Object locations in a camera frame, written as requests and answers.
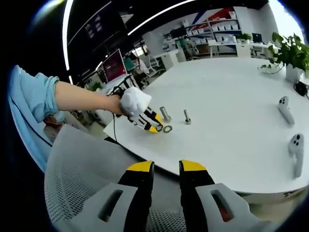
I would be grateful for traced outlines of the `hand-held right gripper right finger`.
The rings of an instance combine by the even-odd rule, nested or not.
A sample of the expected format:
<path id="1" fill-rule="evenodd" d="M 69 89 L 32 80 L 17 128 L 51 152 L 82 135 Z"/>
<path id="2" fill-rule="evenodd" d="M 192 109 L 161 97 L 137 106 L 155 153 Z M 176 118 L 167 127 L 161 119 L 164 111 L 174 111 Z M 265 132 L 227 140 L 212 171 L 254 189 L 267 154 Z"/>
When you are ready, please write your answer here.
<path id="1" fill-rule="evenodd" d="M 250 212 L 249 204 L 207 169 L 180 160 L 181 205 L 188 232 L 274 232 L 276 225 Z"/>

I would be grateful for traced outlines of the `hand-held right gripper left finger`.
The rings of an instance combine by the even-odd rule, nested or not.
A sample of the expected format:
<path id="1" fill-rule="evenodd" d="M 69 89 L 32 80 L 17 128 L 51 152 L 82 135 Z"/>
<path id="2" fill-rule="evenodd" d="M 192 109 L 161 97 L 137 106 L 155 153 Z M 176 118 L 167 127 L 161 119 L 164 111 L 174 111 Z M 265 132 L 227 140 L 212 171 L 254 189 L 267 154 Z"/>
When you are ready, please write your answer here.
<path id="1" fill-rule="evenodd" d="M 118 183 L 109 183 L 89 197 L 77 215 L 54 226 L 58 232 L 144 232 L 153 181 L 154 162 L 135 163 Z"/>

